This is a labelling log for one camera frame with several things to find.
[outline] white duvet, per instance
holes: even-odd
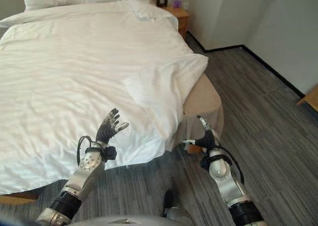
[[[182,105],[207,65],[177,20],[146,2],[53,7],[0,21],[0,194],[68,178],[83,135],[114,107],[129,128],[106,168],[171,149]]]

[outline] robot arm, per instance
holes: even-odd
[[[90,137],[81,137],[78,145],[79,167],[70,176],[55,201],[38,217],[39,224],[64,226],[71,222],[82,202],[94,188],[97,178],[103,173],[105,163],[116,158],[115,147],[109,147],[107,144],[110,138],[129,126],[128,123],[118,125],[118,118],[118,110],[113,109],[100,125],[96,142],[93,142]],[[86,149],[85,157],[80,159],[79,149],[84,139],[89,140],[90,147]]]
[[[198,118],[204,127],[205,136],[198,140],[184,140],[183,143],[207,149],[207,155],[202,159],[201,166],[216,182],[235,224],[268,226],[244,187],[244,176],[238,163],[231,153],[221,146],[220,139],[211,129],[210,124],[203,117],[198,116]],[[240,180],[237,178],[233,162],[239,170]]]

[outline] black robotic glove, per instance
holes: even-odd
[[[97,131],[96,142],[108,144],[113,136],[129,126],[129,123],[119,124],[118,118],[120,115],[118,112],[117,108],[114,108],[107,114]]]

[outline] wooden bed leg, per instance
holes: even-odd
[[[24,205],[28,203],[35,203],[38,197],[38,195],[30,193],[14,193],[10,195],[0,195],[0,204]]]
[[[306,97],[302,98],[301,100],[299,100],[296,105],[301,105],[303,102],[306,101]]]
[[[187,149],[187,152],[189,154],[197,154],[202,152],[202,148],[198,147],[196,145],[190,145],[190,147]]]

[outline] black cable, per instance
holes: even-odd
[[[83,141],[87,139],[89,141],[89,148],[92,148],[91,147],[91,144],[94,143],[96,145],[98,145],[101,149],[100,153],[103,157],[103,159],[107,159],[107,155],[105,154],[104,152],[104,149],[103,147],[101,146],[101,144],[99,144],[98,142],[94,142],[92,141],[92,139],[89,137],[89,136],[82,136],[80,139],[79,139],[79,143],[78,143],[78,150],[77,150],[77,155],[76,155],[76,158],[77,158],[77,161],[78,161],[78,165],[80,165],[80,147],[81,147],[81,144],[83,143]]]
[[[89,141],[89,147],[91,147],[92,140],[91,140],[91,138],[89,136],[82,136],[79,139],[78,150],[77,150],[77,155],[76,155],[76,158],[77,158],[77,161],[78,161],[78,165],[80,165],[80,146],[81,146],[81,144],[83,143],[83,141],[85,139],[87,139]]]
[[[229,154],[229,156],[231,157],[231,159],[233,160],[234,164],[236,165],[236,167],[237,167],[237,169],[238,169],[240,181],[241,181],[242,184],[244,184],[245,178],[244,178],[244,175],[243,175],[242,170],[240,169],[239,163],[238,163],[238,161],[235,159],[235,157],[230,153],[229,150],[227,150],[226,148],[222,147],[221,145],[219,145],[219,146],[217,146],[217,147],[215,147],[215,148],[222,149],[222,150],[224,150],[227,154]]]

